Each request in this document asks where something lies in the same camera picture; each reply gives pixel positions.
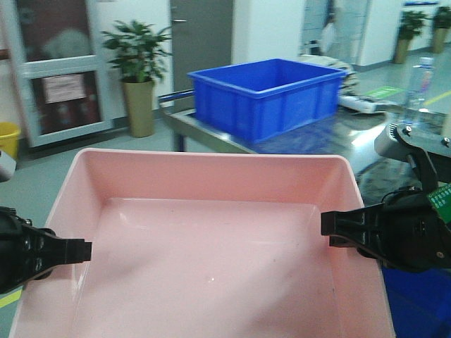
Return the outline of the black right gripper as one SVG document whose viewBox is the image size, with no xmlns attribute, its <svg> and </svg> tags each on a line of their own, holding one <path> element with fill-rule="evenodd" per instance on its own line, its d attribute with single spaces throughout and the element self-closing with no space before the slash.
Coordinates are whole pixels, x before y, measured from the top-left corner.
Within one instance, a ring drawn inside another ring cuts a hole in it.
<svg viewBox="0 0 451 338">
<path fill-rule="evenodd" d="M 418 187 L 402 187 L 381 201 L 384 207 L 374 204 L 321 213 L 321 235 L 328 237 L 330 247 L 355 248 L 385 268 L 407 272 L 449 270 L 450 224 L 440 219 L 427 193 Z M 379 225 L 382 210 L 384 232 Z"/>
</svg>

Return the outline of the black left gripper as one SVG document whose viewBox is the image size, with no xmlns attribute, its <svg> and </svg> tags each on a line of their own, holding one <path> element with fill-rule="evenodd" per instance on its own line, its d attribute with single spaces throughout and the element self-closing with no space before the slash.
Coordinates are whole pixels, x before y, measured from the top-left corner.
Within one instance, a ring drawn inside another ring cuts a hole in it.
<svg viewBox="0 0 451 338">
<path fill-rule="evenodd" d="M 91 261 L 92 243 L 57 237 L 50 229 L 26 227 L 16 210 L 1 207 L 1 293 L 26 280 L 48 277 L 56 266 Z"/>
</svg>

